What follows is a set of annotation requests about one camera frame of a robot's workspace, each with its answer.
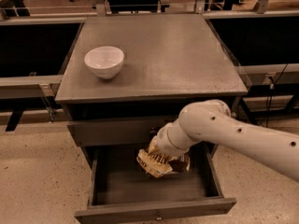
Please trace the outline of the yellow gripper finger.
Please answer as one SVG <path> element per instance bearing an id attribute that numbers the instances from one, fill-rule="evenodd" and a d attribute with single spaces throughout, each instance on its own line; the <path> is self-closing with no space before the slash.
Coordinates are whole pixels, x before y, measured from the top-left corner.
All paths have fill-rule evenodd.
<path id="1" fill-rule="evenodd" d="M 158 145 L 157 145 L 157 136 L 154 136 L 149 143 L 148 153 L 156 154 L 159 151 L 160 151 L 160 149 L 158 148 Z"/>

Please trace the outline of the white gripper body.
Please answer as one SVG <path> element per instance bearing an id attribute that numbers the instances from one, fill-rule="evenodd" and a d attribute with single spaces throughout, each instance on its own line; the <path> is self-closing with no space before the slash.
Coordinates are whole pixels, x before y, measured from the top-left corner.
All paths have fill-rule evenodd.
<path id="1" fill-rule="evenodd" d="M 180 149 L 175 147 L 170 138 L 168 137 L 168 132 L 172 128 L 172 124 L 168 123 L 157 133 L 156 147 L 165 156 L 179 157 L 187 152 L 186 149 Z"/>

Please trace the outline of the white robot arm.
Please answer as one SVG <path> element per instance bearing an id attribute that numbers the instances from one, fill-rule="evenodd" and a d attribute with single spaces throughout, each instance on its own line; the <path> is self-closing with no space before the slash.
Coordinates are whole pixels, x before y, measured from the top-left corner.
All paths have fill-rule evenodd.
<path id="1" fill-rule="evenodd" d="M 233 119 L 228 105 L 220 100 L 186 105 L 178 119 L 159 130 L 149 151 L 179 157 L 202 141 L 226 146 L 299 181 L 299 135 Z"/>

